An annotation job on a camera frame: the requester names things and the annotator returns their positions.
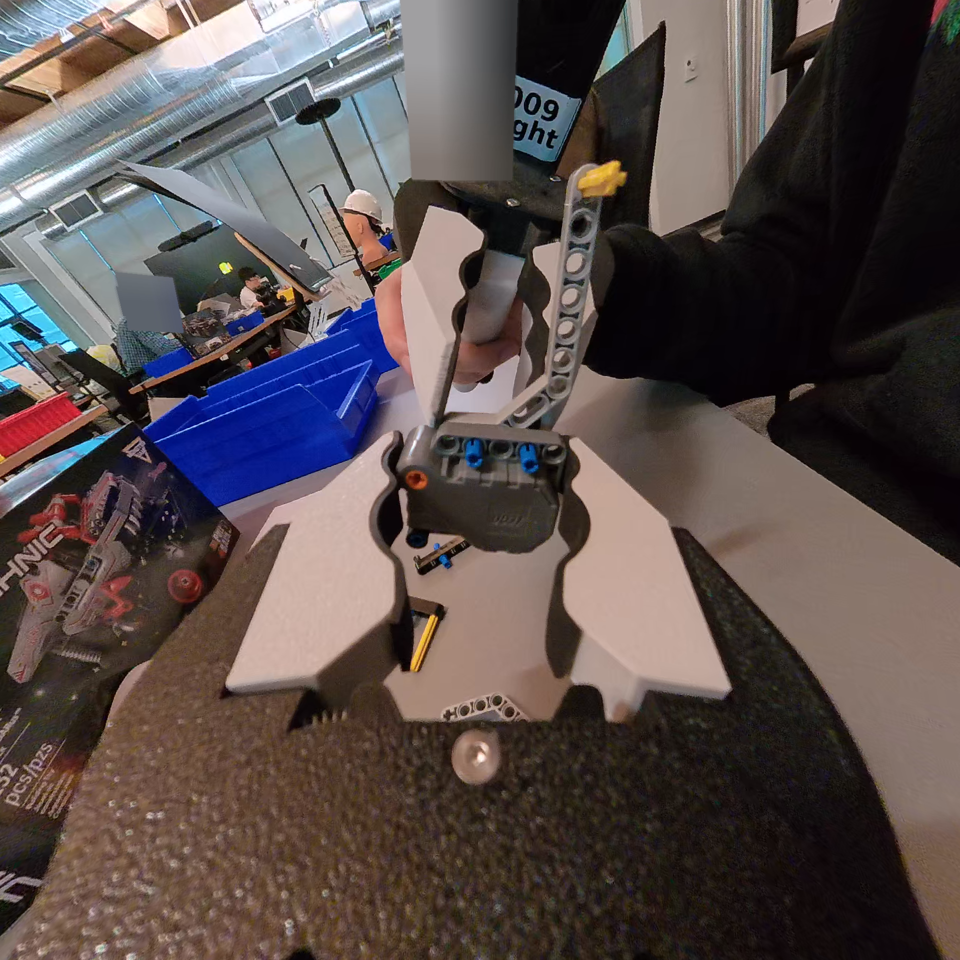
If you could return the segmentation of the white desk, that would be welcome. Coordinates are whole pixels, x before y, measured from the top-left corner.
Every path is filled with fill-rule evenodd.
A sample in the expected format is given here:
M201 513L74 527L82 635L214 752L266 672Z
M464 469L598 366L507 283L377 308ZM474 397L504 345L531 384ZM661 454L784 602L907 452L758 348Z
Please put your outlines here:
M676 385L581 371L559 429L687 530L791 642L856 739L942 956L958 958L958 566ZM547 718L553 538L528 556L467 550L413 594L448 607L416 674L387 679L410 717L505 693Z

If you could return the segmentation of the mannequin head white helmet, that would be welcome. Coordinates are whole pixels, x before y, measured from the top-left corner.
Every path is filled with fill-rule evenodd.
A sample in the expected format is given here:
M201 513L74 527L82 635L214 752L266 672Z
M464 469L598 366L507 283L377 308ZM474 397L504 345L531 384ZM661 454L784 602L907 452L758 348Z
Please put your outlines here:
M360 188L351 191L339 212L364 266L380 263L393 251L392 243L383 240L390 231L383 224L381 204L372 193Z

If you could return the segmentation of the window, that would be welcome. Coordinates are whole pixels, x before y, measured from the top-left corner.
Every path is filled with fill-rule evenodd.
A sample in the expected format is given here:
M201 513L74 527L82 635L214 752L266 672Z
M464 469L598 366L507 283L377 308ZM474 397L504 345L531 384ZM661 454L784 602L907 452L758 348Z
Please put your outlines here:
M18 283L1 286L1 371L23 366L24 360L13 343L36 351L46 346L42 311L34 298Z

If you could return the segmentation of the light grey angled toy beam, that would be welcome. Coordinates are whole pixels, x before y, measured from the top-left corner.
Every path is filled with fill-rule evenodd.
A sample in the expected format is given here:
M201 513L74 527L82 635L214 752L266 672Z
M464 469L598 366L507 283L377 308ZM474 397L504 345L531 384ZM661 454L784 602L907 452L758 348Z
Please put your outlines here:
M441 711L439 719L446 723L468 721L515 723L528 721L529 717L509 697L494 692L453 703Z

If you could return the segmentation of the black pole lamp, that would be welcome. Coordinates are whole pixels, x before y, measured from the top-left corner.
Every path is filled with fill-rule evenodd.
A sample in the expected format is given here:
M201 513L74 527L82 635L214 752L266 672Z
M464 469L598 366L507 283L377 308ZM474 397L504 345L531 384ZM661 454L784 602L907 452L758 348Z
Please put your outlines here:
M346 184L347 191L353 192L355 188L354 180L344 160L342 152L330 129L329 120L336 115L342 107L341 99L337 97L322 98L311 102L300 109L294 116L294 121L302 127L320 126L321 131L327 141L334 161L336 162L342 178Z

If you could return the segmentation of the person's right hand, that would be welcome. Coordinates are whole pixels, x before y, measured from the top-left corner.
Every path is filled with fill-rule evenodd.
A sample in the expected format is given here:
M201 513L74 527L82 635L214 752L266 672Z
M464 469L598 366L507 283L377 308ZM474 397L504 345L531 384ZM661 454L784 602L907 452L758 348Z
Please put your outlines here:
M411 376L412 367L402 307L402 268L397 268L378 284L374 299L385 347L392 359ZM460 343L454 384L478 383L520 353L522 311L523 303L519 297L515 297L499 338L485 343Z

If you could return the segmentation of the grey toy brick motor assembly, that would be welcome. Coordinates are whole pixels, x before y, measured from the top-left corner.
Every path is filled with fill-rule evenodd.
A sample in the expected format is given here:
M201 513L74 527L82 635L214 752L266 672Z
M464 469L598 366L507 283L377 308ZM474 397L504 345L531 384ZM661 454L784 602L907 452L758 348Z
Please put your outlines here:
M587 163L566 187L558 241L582 244L592 267L603 203L627 182L618 160ZM515 399L491 417L448 412L406 438L396 473L407 491L408 541L447 534L477 549L528 553L553 535L561 510L570 440L549 430L560 412L516 412Z

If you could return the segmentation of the person's dark clothed torso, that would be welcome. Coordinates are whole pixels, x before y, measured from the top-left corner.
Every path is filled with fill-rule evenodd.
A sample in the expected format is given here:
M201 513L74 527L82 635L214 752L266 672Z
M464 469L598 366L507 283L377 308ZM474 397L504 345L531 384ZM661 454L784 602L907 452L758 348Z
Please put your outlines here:
M772 441L955 565L958 2L840 2L738 184L795 273Z

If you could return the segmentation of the wooden background table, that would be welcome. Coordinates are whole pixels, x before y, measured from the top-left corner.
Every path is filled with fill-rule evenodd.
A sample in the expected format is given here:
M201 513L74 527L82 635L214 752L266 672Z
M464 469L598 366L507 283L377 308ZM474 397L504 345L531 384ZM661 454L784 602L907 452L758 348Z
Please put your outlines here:
M157 387L165 384L168 381L191 375L204 367L210 366L211 364L226 361L234 354L238 354L245 349L248 344L257 341L258 338L272 337L272 329L286 321L288 318L298 314L299 310L300 308L298 306L294 304L290 305L287 309L276 313L269 318L266 318L258 326L252 328L251 330L231 338L230 341L217 347L211 351L210 354L195 359L188 365L168 371L160 376L148 378L142 383L132 386L129 389L129 392L134 396L145 394L150 390L155 390Z

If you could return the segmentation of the red plastic bin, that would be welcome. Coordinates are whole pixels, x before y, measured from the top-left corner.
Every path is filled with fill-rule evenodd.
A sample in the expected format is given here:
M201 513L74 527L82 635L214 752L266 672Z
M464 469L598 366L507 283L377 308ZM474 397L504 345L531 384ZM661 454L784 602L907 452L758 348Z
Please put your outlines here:
M57 393L1 419L1 456L6 459L69 424L82 411L65 393Z

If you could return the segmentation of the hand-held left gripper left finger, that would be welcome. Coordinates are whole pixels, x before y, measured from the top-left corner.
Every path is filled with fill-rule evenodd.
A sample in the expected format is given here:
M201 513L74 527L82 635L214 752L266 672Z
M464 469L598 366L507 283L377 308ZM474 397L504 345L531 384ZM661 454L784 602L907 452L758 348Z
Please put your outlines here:
M328 485L287 504L284 536L226 676L231 694L352 694L379 684L412 643L396 469L399 431Z

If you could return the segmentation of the blue plastic storage bin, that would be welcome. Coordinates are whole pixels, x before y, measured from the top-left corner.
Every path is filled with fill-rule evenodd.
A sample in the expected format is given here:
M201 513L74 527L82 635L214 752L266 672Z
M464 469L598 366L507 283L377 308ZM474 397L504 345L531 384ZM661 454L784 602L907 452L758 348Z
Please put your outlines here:
M366 362L306 373L213 403L189 398L146 435L218 507L349 461L378 402Z
M395 369L398 364L388 352L379 328L366 323L373 316L361 318L360 324L351 323L334 331L324 339L309 343L277 359L216 383L208 388L205 400L216 403L239 396L268 384L299 376L316 368L321 379L328 378L357 365L372 362L374 380Z
M356 309L342 311L326 330L328 336L341 332L350 333L370 355L385 354L387 357L385 363L394 363L394 358L387 349L380 330L374 298L362 301L360 307Z

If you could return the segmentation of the black display screen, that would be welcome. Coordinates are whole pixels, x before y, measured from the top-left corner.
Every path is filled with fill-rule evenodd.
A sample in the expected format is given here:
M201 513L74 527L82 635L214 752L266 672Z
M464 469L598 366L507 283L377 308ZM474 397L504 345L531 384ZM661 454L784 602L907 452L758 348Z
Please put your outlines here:
M242 287L239 269L257 267L258 260L229 226L205 222L166 241L145 259L145 266L152 275L174 281L186 313L209 296L237 296Z

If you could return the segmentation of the small black blue-pinned toy piece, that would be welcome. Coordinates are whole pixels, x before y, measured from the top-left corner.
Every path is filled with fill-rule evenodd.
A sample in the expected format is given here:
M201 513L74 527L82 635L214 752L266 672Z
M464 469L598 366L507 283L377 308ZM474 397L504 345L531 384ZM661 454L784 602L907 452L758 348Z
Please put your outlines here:
M450 570L455 557L471 548L471 544L462 536L455 536L445 542L434 543L431 550L413 558L415 572L420 576L438 570Z

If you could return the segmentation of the yellow toy axle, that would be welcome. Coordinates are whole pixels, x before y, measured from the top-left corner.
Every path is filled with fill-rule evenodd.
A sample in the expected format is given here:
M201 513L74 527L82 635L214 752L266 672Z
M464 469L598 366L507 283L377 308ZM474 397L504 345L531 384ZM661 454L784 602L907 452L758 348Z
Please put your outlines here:
M410 659L410 672L418 673L422 670L427 653L446 616L446 609L442 605L411 607L414 625L414 646Z

